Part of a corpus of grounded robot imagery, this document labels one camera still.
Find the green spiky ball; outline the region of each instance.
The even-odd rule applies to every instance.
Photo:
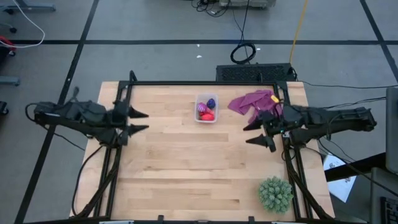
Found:
[[[264,209],[284,214],[293,198],[292,186],[286,180],[277,177],[268,178],[260,184],[259,198]]]

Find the plastic bin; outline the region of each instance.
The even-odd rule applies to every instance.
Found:
[[[213,121],[202,121],[199,119],[199,111],[198,111],[198,103],[204,103],[206,104],[208,100],[210,99],[214,99],[214,101],[216,102],[216,107],[214,107],[213,111],[214,111],[214,120]],[[196,122],[199,123],[215,123],[217,121],[218,118],[218,96],[217,94],[214,93],[202,93],[197,95],[197,99],[195,101],[195,108],[194,108],[195,112],[193,114],[193,118],[195,119]]]

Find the purple towel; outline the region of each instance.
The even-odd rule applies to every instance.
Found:
[[[276,103],[271,99],[273,94],[274,92],[272,90],[257,90],[254,93],[248,93],[232,100],[228,108],[241,115],[245,115],[249,111],[249,108],[253,106],[254,113],[249,119],[249,123],[254,121],[259,111],[269,110],[274,115],[280,115],[282,114],[282,107],[276,106],[278,114],[275,114],[274,106]]]

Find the wooden tabletop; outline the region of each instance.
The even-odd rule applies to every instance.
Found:
[[[98,102],[113,106],[117,82],[104,82]],[[302,83],[288,83],[292,104],[307,106]],[[285,215],[269,213],[257,196],[259,183],[277,176],[287,180],[281,137],[274,138],[277,151],[246,144],[261,130],[243,131],[252,112],[242,116],[227,108],[229,102],[246,93],[272,89],[267,86],[135,86],[133,107],[149,118],[133,119],[148,124],[123,147],[113,204],[112,219],[293,221],[292,207]],[[219,116],[214,124],[193,119],[197,94],[216,93]],[[307,144],[318,150],[316,141]],[[98,148],[89,140],[85,159]],[[98,188],[105,150],[84,168],[75,207],[79,212]],[[320,156],[302,149],[302,160],[309,191],[325,211],[334,216]],[[301,216],[305,217],[302,194],[298,190]],[[104,214],[108,193],[104,194]]]

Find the white cable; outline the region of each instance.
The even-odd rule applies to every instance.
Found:
[[[36,27],[43,33],[43,37],[42,37],[42,40],[41,40],[39,43],[37,43],[37,44],[32,44],[32,45],[26,45],[26,46],[13,46],[13,45],[9,45],[9,44],[4,43],[4,42],[1,41],[1,40],[0,40],[0,43],[2,43],[3,45],[5,45],[5,46],[7,46],[7,47],[14,47],[14,48],[17,48],[17,49],[39,46],[40,44],[42,44],[42,42],[43,42],[43,40],[44,40],[44,38],[45,38],[45,32],[42,30],[42,28],[40,28],[38,25],[36,25],[33,21],[31,21],[31,19],[29,19],[29,18],[25,15],[24,11],[19,7],[18,3],[16,3],[15,0],[12,0],[12,1],[13,1],[14,4],[18,7],[18,9],[19,9],[20,12],[22,13],[22,15],[24,15],[24,17],[25,17],[31,24],[33,24],[34,26],[36,26]]]

